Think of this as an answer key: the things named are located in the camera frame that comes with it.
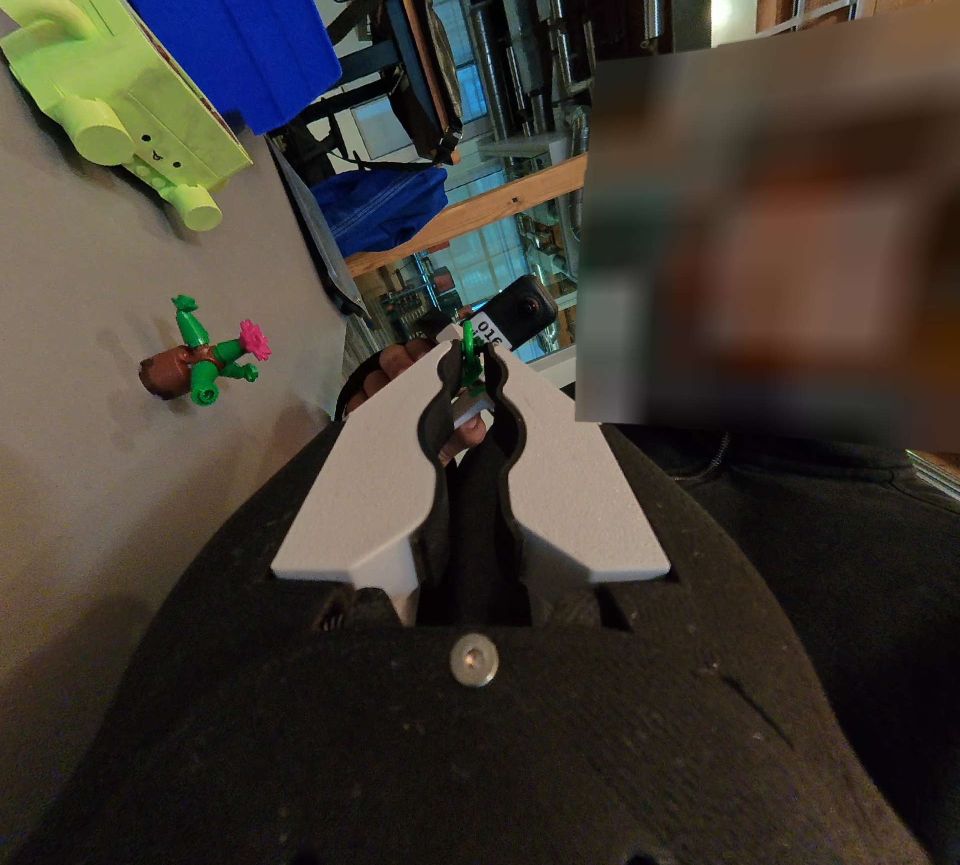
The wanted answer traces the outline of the person's right hand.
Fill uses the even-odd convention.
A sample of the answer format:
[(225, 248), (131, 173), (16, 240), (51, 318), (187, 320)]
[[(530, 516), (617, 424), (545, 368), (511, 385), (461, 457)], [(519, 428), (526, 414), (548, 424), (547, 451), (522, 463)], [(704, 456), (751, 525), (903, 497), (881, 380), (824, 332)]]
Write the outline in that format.
[[(364, 376), (358, 388), (348, 397), (343, 408), (347, 416), (382, 391), (394, 379), (408, 371), (431, 352), (436, 345), (420, 337), (402, 344), (385, 347), (377, 357), (376, 367)], [(438, 453), (438, 462), (446, 467), (467, 452), (478, 448), (487, 437), (487, 426), (481, 415), (474, 415), (462, 424)]]

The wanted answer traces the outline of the silver ventilation ducts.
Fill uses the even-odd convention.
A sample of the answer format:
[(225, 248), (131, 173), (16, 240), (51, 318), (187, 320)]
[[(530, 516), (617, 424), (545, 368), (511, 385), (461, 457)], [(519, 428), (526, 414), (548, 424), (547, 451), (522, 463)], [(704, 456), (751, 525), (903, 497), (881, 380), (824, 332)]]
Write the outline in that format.
[[(479, 93), (484, 131), (470, 157), (481, 164), (476, 195), (587, 151), (591, 111), (610, 106), (614, 63), (635, 65), (711, 44), (711, 0), (458, 0), (464, 18), (467, 92)], [(583, 189), (442, 244), (481, 248), (494, 227), (523, 250), (542, 246), (575, 268)]]

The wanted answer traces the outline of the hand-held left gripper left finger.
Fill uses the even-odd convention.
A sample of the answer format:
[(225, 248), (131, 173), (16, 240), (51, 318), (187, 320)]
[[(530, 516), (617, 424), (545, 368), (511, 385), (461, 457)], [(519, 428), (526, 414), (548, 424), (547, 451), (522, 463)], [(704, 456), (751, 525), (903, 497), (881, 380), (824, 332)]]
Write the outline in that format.
[(272, 560), (276, 578), (378, 589), (415, 624), (446, 535), (440, 451), (461, 370), (461, 343), (439, 343), (348, 414)]

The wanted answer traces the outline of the person's black jacket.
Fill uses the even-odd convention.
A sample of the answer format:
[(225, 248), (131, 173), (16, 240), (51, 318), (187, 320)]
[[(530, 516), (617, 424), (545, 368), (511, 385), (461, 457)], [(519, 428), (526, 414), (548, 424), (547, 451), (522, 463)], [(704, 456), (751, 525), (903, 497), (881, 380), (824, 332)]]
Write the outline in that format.
[(617, 429), (745, 553), (872, 780), (935, 863), (958, 863), (958, 500), (903, 450)]

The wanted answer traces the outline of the lime green toy pot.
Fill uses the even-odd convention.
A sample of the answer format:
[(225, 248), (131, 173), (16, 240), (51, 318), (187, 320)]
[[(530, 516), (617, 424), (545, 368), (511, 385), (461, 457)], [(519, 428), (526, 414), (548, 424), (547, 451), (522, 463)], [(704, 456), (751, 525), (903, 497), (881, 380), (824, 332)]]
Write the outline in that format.
[(122, 167), (188, 230), (222, 221), (213, 193), (252, 159), (126, 0), (1, 0), (18, 84), (90, 163)]

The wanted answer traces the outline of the green wheel stem piece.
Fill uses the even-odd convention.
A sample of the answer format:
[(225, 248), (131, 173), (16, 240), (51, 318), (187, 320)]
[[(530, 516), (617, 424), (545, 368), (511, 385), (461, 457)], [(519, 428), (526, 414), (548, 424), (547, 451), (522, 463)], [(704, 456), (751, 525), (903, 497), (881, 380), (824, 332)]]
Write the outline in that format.
[(485, 390), (483, 340), (474, 331), (473, 322), (465, 320), (461, 325), (461, 389), (472, 397)]

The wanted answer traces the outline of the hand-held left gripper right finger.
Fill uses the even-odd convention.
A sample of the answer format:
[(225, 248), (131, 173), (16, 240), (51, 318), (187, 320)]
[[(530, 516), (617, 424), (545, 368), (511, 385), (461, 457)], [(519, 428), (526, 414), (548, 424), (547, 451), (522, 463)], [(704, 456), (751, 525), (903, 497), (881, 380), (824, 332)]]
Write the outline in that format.
[(554, 605), (598, 585), (659, 579), (670, 561), (598, 423), (502, 345), (486, 358), (496, 412), (517, 428), (503, 478), (519, 577)]

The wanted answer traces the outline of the small brick flower plant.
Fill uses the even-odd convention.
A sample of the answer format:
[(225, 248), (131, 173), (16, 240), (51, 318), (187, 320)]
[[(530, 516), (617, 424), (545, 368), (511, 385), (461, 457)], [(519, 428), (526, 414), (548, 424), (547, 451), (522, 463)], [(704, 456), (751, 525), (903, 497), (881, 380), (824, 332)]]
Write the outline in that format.
[(240, 363), (244, 355), (266, 362), (272, 355), (268, 337), (249, 319), (239, 324), (238, 336), (213, 343), (196, 316), (198, 304), (189, 295), (173, 296), (175, 321), (182, 343), (141, 361), (139, 379), (144, 388), (165, 402), (188, 397), (199, 407), (219, 399), (219, 379), (258, 380), (255, 363)]

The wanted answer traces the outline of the black framed wooden desk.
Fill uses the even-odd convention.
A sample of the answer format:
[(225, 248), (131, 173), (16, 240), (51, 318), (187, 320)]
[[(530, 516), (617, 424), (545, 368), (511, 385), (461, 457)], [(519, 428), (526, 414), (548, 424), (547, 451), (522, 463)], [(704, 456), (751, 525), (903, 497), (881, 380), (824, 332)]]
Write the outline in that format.
[(295, 170), (315, 184), (333, 173), (329, 154), (356, 164), (336, 116), (378, 99), (393, 115), (426, 162), (460, 163), (463, 106), (450, 41), (433, 0), (346, 0), (326, 24), (333, 45), (362, 26), (366, 46), (338, 58), (335, 86), (365, 79), (350, 91), (310, 103), (287, 124), (269, 133)]

